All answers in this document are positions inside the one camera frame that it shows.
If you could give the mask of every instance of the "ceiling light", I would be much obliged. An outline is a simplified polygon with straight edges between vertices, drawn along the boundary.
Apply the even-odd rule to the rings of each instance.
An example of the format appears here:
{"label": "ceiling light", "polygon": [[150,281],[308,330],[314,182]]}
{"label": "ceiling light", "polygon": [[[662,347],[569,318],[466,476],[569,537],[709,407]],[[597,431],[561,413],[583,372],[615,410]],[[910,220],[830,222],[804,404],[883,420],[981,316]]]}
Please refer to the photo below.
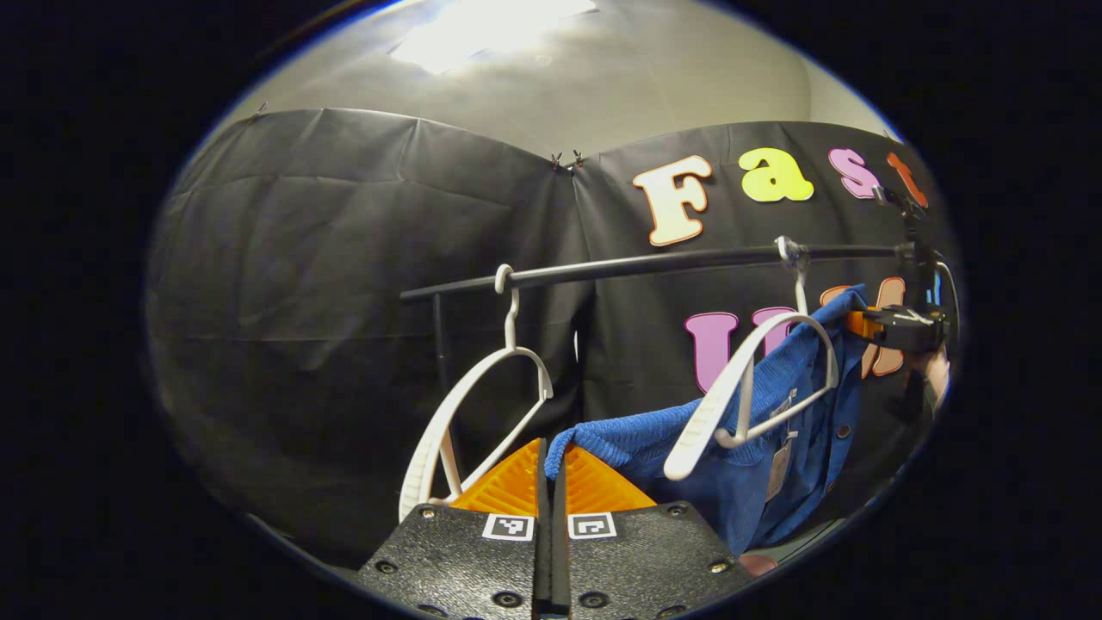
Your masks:
{"label": "ceiling light", "polygon": [[390,55],[439,75],[483,50],[530,44],[559,20],[595,9],[592,0],[463,0],[412,30]]}

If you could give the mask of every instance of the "white plastic hanger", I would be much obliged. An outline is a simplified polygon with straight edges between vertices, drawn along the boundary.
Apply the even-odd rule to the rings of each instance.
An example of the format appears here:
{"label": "white plastic hanger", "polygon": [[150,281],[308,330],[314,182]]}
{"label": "white plastic hanger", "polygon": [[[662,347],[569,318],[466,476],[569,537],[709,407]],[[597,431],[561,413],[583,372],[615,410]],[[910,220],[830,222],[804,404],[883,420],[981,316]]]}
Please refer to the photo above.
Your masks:
{"label": "white plastic hanger", "polygon": [[[666,457],[663,474],[670,480],[683,480],[693,468],[696,461],[707,447],[709,442],[714,437],[715,442],[727,449],[737,448],[752,439],[756,439],[796,414],[802,412],[814,403],[827,392],[838,388],[838,360],[834,357],[834,347],[827,336],[819,322],[808,316],[808,301],[803,292],[803,282],[807,279],[807,257],[800,252],[800,246],[791,242],[788,237],[779,237],[777,247],[780,251],[781,260],[786,267],[795,267],[796,274],[796,303],[799,307],[797,313],[786,313],[770,318],[758,326],[731,357],[731,361],[723,368],[720,377],[712,384],[711,390],[701,400],[696,411],[693,412],[689,423],[681,431],[673,449]],[[749,428],[750,404],[754,395],[754,352],[757,350],[766,335],[771,330],[788,324],[808,324],[827,347],[827,382],[825,385],[811,394],[799,404],[777,414],[770,420]],[[716,428],[720,418],[727,410],[727,404],[735,395],[738,384],[743,384],[743,391],[738,398],[738,420],[735,426],[735,435],[732,436],[725,428]]]}
{"label": "white plastic hanger", "polygon": [[[494,280],[494,290],[498,293],[504,292],[505,276],[511,272],[512,267],[508,264],[498,267]],[[478,362],[467,371],[467,374],[463,376],[463,379],[447,393],[440,407],[436,409],[436,413],[433,414],[432,420],[429,421],[429,426],[425,427],[424,434],[421,436],[421,442],[418,443],[417,449],[413,452],[413,458],[410,459],[409,469],[406,470],[406,480],[402,482],[402,493],[398,501],[399,522],[404,520],[410,511],[413,510],[413,507],[418,504],[433,503],[447,505],[458,499],[464,491],[469,489],[471,486],[494,467],[497,460],[501,458],[501,455],[517,439],[517,436],[520,435],[520,432],[523,431],[528,422],[532,420],[536,412],[539,411],[548,399],[553,396],[551,376],[548,374],[547,367],[543,366],[543,360],[540,360],[540,357],[534,352],[522,347],[517,347],[516,320],[517,314],[520,312],[520,291],[514,287],[510,292],[512,294],[512,303],[509,306],[509,314],[505,317],[505,349],[490,353],[482,362]],[[521,418],[520,423],[517,424],[505,440],[486,457],[486,460],[461,483],[458,469],[455,466],[455,453],[452,447],[451,434],[449,433],[452,417],[455,416],[460,404],[466,398],[467,393],[471,392],[471,389],[474,388],[475,383],[486,374],[486,371],[501,360],[516,356],[523,356],[536,362],[539,371],[539,394],[537,395],[539,401],[525,414],[525,417]],[[451,489],[451,494],[443,500],[429,497],[432,490],[432,479],[436,471],[437,454],[443,457],[444,474],[447,477],[447,486]]]}

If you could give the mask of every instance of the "blue sweater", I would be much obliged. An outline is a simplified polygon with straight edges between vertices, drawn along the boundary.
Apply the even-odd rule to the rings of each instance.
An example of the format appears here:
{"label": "blue sweater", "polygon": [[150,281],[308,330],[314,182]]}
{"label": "blue sweater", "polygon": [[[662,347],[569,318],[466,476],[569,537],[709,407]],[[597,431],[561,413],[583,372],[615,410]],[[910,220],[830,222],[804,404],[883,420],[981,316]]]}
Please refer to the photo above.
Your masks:
{"label": "blue sweater", "polygon": [[[851,286],[812,315],[827,330],[839,367],[839,387],[786,424],[734,449],[712,442],[693,472],[680,481],[662,475],[666,457],[700,400],[635,416],[582,423],[551,443],[544,474],[559,475],[563,454],[573,443],[627,478],[656,502],[691,503],[712,525],[735,556],[747,548],[770,545],[792,532],[822,500],[838,478],[856,433],[861,409],[861,358],[867,344],[844,329],[846,313],[866,307],[864,284]],[[754,368],[750,427],[769,420],[791,391],[792,404],[820,390],[827,356],[811,326],[799,324],[780,346]],[[720,421],[734,434],[739,387]],[[839,437],[838,429],[850,433]],[[774,455],[789,432],[790,457],[784,486],[766,502]]]}

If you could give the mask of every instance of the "white ceiling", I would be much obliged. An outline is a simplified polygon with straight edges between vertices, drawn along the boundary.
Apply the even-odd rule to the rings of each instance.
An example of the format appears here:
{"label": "white ceiling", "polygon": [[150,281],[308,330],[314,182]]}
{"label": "white ceiling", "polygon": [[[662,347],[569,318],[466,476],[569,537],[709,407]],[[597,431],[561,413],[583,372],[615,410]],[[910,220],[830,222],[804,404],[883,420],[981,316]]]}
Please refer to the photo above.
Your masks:
{"label": "white ceiling", "polygon": [[336,107],[445,122],[550,155],[752,120],[813,120],[898,137],[845,85],[786,43],[692,0],[594,0],[511,52],[433,75],[389,52],[444,0],[346,24],[273,70],[212,133],[266,111]]}

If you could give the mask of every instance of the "colorful foam letter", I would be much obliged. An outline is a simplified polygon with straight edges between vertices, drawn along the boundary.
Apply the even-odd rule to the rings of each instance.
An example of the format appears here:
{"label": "colorful foam letter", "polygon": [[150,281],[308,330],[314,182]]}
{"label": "colorful foam letter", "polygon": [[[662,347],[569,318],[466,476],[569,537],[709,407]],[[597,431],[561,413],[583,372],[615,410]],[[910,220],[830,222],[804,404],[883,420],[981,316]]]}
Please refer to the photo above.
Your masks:
{"label": "colorful foam letter", "polygon": [[712,165],[700,155],[691,155],[642,172],[631,181],[636,187],[642,187],[650,203],[650,214],[655,217],[651,244],[663,246],[691,239],[704,229],[699,219],[690,219],[685,215],[683,206],[688,204],[698,213],[707,208],[703,185],[693,176],[685,176],[680,187],[673,183],[676,177],[685,174],[711,176]]}
{"label": "colorful foam letter", "polygon": [[[847,285],[833,286],[823,291],[819,296],[819,304],[827,305],[832,298],[838,296]],[[876,295],[877,307],[885,305],[898,305],[903,303],[903,293],[907,286],[903,278],[888,278],[880,282],[880,290]],[[868,371],[875,377],[889,376],[903,368],[903,351],[896,349],[883,349],[875,345],[869,345],[865,349],[865,355],[861,358],[861,379],[868,377]]]}
{"label": "colorful foam letter", "polygon": [[842,185],[858,198],[873,197],[873,185],[879,185],[876,175],[863,167],[865,160],[853,149],[832,149],[830,164],[842,175]]}
{"label": "colorful foam letter", "polygon": [[692,335],[696,387],[704,394],[731,360],[731,333],[737,327],[738,317],[730,313],[694,315],[685,320],[685,331]]}
{"label": "colorful foam letter", "polygon": [[899,173],[904,184],[907,185],[907,191],[915,197],[915,202],[922,205],[922,208],[926,208],[928,205],[926,194],[918,191],[918,185],[915,184],[915,178],[910,175],[910,167],[907,167],[906,163],[899,161],[899,157],[895,153],[888,153],[888,163]]}
{"label": "colorful foam letter", "polygon": [[[768,165],[757,167],[761,161]],[[800,172],[792,155],[780,149],[754,149],[738,157],[738,165],[748,170],[743,175],[743,191],[758,202],[777,202],[787,197],[803,200],[815,187]]]}
{"label": "colorful foam letter", "polygon": [[[761,309],[758,309],[753,317],[750,317],[750,322],[754,324],[754,327],[757,327],[777,315],[784,315],[785,313],[796,313],[796,308],[785,306],[763,307]],[[769,330],[769,334],[765,335],[765,342],[761,346],[764,353],[766,356],[771,353],[773,350],[788,337],[788,333],[792,331],[792,328],[795,327],[796,325],[788,324],[787,326],[777,326],[776,328]]]}

